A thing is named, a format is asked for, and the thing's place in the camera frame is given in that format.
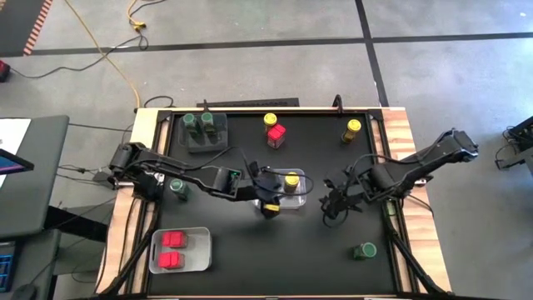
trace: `gray tray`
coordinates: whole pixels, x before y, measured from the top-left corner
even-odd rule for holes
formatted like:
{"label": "gray tray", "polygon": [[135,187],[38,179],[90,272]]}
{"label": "gray tray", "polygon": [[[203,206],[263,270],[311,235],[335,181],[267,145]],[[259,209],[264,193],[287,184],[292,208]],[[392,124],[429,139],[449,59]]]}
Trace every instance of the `gray tray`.
{"label": "gray tray", "polygon": [[[181,231],[187,235],[187,246],[171,248],[162,246],[163,233]],[[211,265],[211,233],[205,227],[159,229],[152,235],[148,268],[152,274],[204,271]],[[179,251],[185,256],[185,265],[179,269],[164,269],[157,264],[163,252]]]}

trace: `striped warning tape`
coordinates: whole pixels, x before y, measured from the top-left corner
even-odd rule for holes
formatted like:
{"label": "striped warning tape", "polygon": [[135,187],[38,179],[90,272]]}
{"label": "striped warning tape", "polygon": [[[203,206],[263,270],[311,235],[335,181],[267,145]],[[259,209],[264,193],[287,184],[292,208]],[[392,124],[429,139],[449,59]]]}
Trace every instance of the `striped warning tape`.
{"label": "striped warning tape", "polygon": [[28,56],[32,54],[33,47],[35,47],[35,42],[37,41],[37,38],[39,37],[39,33],[41,32],[42,26],[44,25],[44,20],[47,18],[48,11],[50,10],[50,7],[52,6],[52,0],[44,0],[44,3],[42,4],[41,11],[39,12],[39,15],[37,16],[37,21],[35,21],[35,24],[33,24],[32,32],[30,33],[30,36],[27,38],[26,47],[24,47],[24,56]]}

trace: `red can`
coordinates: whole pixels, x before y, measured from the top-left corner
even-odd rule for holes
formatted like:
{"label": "red can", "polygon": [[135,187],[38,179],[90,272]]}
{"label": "red can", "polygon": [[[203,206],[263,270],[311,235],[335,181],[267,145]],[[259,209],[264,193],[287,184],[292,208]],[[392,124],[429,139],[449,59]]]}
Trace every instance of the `red can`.
{"label": "red can", "polygon": [[285,128],[276,124],[268,131],[268,146],[278,149],[283,141],[285,141]]}

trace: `gray floor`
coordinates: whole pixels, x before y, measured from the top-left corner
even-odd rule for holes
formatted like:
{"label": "gray floor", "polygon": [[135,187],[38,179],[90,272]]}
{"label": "gray floor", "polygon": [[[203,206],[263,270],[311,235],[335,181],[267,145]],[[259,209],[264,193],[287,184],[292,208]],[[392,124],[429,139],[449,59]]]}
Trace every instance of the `gray floor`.
{"label": "gray floor", "polygon": [[[103,46],[131,38],[126,3],[72,0]],[[533,31],[529,1],[364,1],[374,37]],[[277,38],[362,36],[353,1],[169,0],[137,16],[152,45]],[[460,295],[527,299],[533,293],[533,178],[524,167],[499,172],[494,153],[501,131],[533,114],[531,39],[377,44],[392,106],[407,107],[417,147],[451,127],[481,147],[468,164],[446,166],[429,184],[431,205],[454,291]],[[90,39],[55,1],[37,49],[87,48]],[[350,106],[378,105],[364,45],[265,47],[112,55],[142,98],[166,94],[178,106],[203,98],[232,101],[299,97],[302,106],[330,105],[340,93]],[[96,55],[9,58],[26,74],[58,65],[81,67]],[[0,116],[67,114],[75,123],[125,128],[134,98],[105,63],[86,72],[0,84]],[[122,134],[70,127],[62,163],[108,163]],[[52,203],[101,203],[112,192],[57,180]],[[91,284],[62,277],[56,299],[86,296]]]}

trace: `monitor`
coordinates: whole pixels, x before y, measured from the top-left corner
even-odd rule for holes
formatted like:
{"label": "monitor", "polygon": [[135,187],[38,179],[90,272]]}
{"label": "monitor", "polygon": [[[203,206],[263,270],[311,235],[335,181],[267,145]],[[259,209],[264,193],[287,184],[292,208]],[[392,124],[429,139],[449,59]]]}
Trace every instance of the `monitor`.
{"label": "monitor", "polygon": [[32,170],[33,163],[0,149],[0,175]]}

